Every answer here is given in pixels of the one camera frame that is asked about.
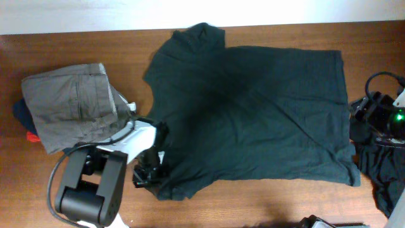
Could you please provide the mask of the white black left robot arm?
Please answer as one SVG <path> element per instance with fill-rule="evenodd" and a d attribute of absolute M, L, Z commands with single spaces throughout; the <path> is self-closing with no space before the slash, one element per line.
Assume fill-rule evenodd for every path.
<path fill-rule="evenodd" d="M 54 200 L 47 207 L 58 220 L 75 227 L 124 227 L 118 219 L 127 166 L 136 188 L 158 187 L 166 176 L 162 143 L 165 123 L 132 116 L 124 128 L 101 142 L 80 142 L 57 162 L 65 167 Z"/>

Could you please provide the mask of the dark green t-shirt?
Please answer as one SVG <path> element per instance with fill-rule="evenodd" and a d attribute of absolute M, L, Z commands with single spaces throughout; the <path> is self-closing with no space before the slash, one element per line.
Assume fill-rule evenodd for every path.
<path fill-rule="evenodd" d="M 340 51 L 226 47 L 225 31 L 175 31 L 144 80 L 168 127 L 159 200 L 217 180 L 307 179 L 358 187 Z"/>

